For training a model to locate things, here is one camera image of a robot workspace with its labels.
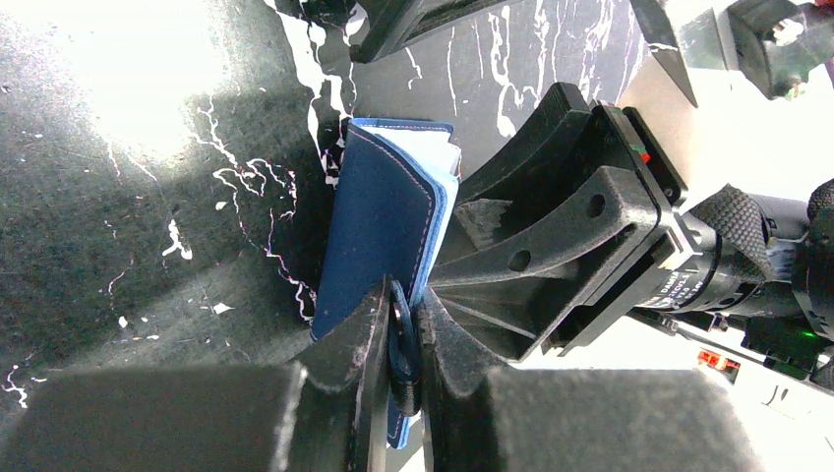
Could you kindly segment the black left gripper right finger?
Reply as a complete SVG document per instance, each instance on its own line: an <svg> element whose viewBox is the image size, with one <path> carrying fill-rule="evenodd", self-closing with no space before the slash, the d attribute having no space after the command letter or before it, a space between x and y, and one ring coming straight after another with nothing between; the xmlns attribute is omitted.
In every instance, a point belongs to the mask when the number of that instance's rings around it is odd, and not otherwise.
<svg viewBox="0 0 834 472"><path fill-rule="evenodd" d="M762 469L727 394L696 370L523 370L433 290L416 318L431 471Z"/></svg>

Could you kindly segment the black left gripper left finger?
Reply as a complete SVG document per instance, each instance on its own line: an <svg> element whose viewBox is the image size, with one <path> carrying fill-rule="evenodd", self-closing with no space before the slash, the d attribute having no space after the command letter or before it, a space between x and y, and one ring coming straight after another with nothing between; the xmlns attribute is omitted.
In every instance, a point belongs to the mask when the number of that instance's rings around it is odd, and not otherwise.
<svg viewBox="0 0 834 472"><path fill-rule="evenodd" d="M381 471L390 281L281 365L57 379L1 447L5 471Z"/></svg>

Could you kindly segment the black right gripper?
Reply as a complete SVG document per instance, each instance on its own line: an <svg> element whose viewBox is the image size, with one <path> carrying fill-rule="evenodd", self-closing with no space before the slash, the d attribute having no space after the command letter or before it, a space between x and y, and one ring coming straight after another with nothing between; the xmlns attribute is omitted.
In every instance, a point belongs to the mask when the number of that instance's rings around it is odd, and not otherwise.
<svg viewBox="0 0 834 472"><path fill-rule="evenodd" d="M548 337L544 349L565 355L623 316L659 323L713 277L719 237L681 212L684 179L633 107L599 106L595 121L628 148L635 172L602 166L557 206L562 167L590 118L578 86L551 85L458 192L461 225L532 224L430 279L456 321L504 360L525 359Z"/></svg>

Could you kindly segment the blue leather card holder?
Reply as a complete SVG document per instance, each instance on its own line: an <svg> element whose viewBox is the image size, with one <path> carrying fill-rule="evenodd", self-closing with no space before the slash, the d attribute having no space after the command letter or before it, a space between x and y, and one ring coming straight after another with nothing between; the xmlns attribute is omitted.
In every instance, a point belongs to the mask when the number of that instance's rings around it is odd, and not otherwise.
<svg viewBox="0 0 834 472"><path fill-rule="evenodd" d="M392 278L392 381L412 386L422 362L415 312L458 191L461 150L450 123L354 118L335 192L311 336L341 325L370 286Z"/></svg>

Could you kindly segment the black card box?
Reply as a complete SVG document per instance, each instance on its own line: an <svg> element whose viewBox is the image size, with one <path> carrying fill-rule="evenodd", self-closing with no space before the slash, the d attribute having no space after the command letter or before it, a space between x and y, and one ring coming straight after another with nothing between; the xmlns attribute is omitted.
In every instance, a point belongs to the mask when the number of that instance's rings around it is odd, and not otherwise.
<svg viewBox="0 0 834 472"><path fill-rule="evenodd" d="M278 14L301 22L308 38L341 37L324 45L324 63L370 64L510 1L267 1Z"/></svg>

